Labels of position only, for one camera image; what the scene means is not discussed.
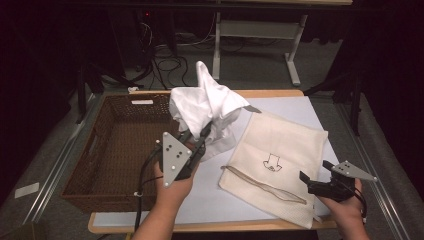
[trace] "white laundry bag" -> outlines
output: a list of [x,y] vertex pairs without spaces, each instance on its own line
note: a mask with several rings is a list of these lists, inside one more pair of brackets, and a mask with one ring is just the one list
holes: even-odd
[[328,132],[269,112],[253,113],[219,185],[251,205],[310,229],[314,195],[299,179],[318,177]]

